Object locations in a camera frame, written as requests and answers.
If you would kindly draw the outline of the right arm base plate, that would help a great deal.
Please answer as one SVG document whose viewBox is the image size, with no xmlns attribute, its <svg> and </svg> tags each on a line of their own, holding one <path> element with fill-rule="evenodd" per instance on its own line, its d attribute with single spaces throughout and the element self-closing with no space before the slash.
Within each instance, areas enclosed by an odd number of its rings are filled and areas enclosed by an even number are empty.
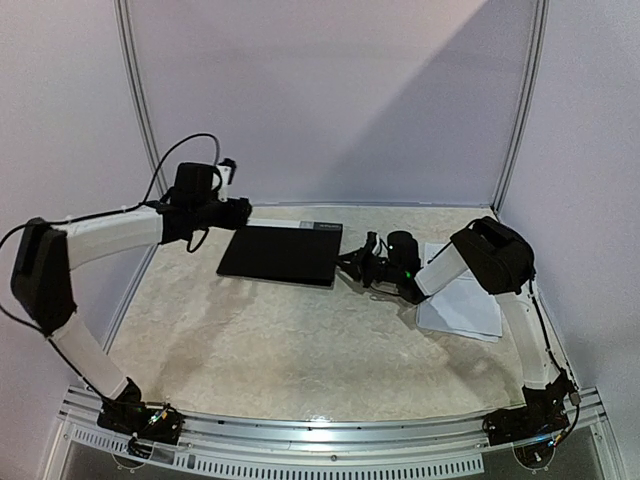
<svg viewBox="0 0 640 480">
<path fill-rule="evenodd" d="M 562 430 L 570 424 L 563 410 L 549 415 L 527 406 L 498 409 L 483 417 L 482 430 L 491 446 L 518 442 Z"/>
</svg>

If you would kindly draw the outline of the white paper stack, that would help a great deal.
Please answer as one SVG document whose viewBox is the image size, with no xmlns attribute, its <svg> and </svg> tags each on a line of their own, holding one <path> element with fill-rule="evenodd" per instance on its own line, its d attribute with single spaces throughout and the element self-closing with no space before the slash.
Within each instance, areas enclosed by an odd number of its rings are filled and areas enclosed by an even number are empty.
<svg viewBox="0 0 640 480">
<path fill-rule="evenodd" d="M 450 244 L 425 243 L 417 283 L 429 298 L 417 307 L 416 326 L 496 342 L 503 334 L 501 312 Z"/>
</svg>

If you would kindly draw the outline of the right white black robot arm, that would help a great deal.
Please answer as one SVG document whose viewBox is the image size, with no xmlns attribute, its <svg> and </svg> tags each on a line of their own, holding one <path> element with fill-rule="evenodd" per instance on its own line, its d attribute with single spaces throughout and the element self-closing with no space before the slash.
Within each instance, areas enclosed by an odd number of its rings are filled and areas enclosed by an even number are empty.
<svg viewBox="0 0 640 480">
<path fill-rule="evenodd" d="M 534 251 L 515 230 L 485 216 L 452 234 L 426 264 L 417 240 L 394 231 L 382 242 L 369 232 L 363 247 L 337 257 L 338 268 L 364 288 L 390 284 L 404 301 L 419 305 L 436 297 L 469 272 L 494 297 L 512 332 L 523 367 L 526 407 L 517 427 L 537 436 L 552 424 L 567 396 L 576 393 L 556 359 L 544 316 L 534 291 Z"/>
</svg>

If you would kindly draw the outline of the black clip folder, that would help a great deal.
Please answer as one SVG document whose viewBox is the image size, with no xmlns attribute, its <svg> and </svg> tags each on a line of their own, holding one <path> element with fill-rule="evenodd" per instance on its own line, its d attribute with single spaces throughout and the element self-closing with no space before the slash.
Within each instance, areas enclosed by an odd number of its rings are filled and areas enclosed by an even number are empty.
<svg viewBox="0 0 640 480">
<path fill-rule="evenodd" d="M 246 226 L 229 242 L 220 276 L 330 288 L 334 283 L 343 226 Z"/>
</svg>

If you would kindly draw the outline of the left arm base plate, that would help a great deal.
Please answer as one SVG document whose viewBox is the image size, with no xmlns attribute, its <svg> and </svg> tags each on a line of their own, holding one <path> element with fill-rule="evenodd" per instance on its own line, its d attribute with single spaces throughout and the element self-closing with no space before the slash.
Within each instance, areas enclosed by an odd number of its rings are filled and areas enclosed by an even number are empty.
<svg viewBox="0 0 640 480">
<path fill-rule="evenodd" d="M 184 415 L 169 403 L 104 402 L 97 425 L 139 439 L 177 445 Z"/>
</svg>

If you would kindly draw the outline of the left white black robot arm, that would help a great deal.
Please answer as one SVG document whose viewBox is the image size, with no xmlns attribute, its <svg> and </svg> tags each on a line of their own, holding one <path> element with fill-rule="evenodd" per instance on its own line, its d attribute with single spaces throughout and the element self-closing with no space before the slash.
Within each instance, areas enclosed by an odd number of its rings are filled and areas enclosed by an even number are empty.
<svg viewBox="0 0 640 480">
<path fill-rule="evenodd" d="M 78 317 L 71 273 L 138 247 L 191 242 L 197 231 L 245 226 L 250 201 L 228 195 L 235 171 L 230 159 L 218 166 L 184 162 L 173 186 L 158 200 L 62 222 L 36 217 L 18 229 L 21 238 L 10 279 L 14 298 L 86 384 L 105 401 L 113 401 L 109 415 L 128 434 L 148 426 L 148 412 L 123 395 L 130 380 Z"/>
</svg>

